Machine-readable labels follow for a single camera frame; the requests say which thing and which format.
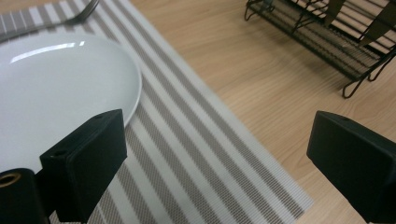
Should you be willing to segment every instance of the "wooden table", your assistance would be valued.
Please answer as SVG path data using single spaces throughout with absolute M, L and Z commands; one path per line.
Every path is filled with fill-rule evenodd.
M 0 0 L 0 13 L 48 1 Z M 396 141 L 396 61 L 345 100 L 346 78 L 268 22 L 245 22 L 245 1 L 132 3 L 314 199 L 297 223 L 364 223 L 305 152 L 317 110 Z

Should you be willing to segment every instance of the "screw hole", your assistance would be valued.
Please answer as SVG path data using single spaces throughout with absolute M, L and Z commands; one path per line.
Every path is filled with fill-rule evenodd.
M 6 186 L 12 185 L 17 182 L 21 178 L 21 174 L 11 173 L 8 175 L 0 176 L 0 188 L 4 188 Z

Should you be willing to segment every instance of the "metal utensil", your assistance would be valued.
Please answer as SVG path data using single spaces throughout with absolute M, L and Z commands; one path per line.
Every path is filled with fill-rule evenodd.
M 99 0 L 91 0 L 91 2 L 87 6 L 85 6 L 85 8 L 80 13 L 78 13 L 75 17 L 67 19 L 65 21 L 49 22 L 37 26 L 21 28 L 15 31 L 5 33 L 4 35 L 0 35 L 0 43 L 19 35 L 26 35 L 33 31 L 48 29 L 58 25 L 74 25 L 80 22 L 84 22 L 85 20 L 87 20 L 88 17 L 90 17 L 90 15 L 95 10 L 98 4 L 99 4 Z

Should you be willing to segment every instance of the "striped placemat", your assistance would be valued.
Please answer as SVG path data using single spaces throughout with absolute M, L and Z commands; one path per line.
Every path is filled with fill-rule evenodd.
M 69 0 L 3 14 L 0 34 L 71 17 L 87 3 Z M 311 205 L 128 0 L 102 0 L 82 25 L 31 35 L 64 32 L 120 43 L 137 55 L 143 76 L 140 105 L 125 129 L 128 158 L 90 223 L 293 223 Z M 55 215 L 51 221 L 58 223 Z

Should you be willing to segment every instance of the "black wire dish rack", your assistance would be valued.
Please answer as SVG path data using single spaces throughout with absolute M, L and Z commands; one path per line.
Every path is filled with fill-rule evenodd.
M 344 98 L 364 79 L 376 80 L 396 56 L 396 0 L 248 0 L 245 20 L 252 15 L 268 20 L 348 77 Z

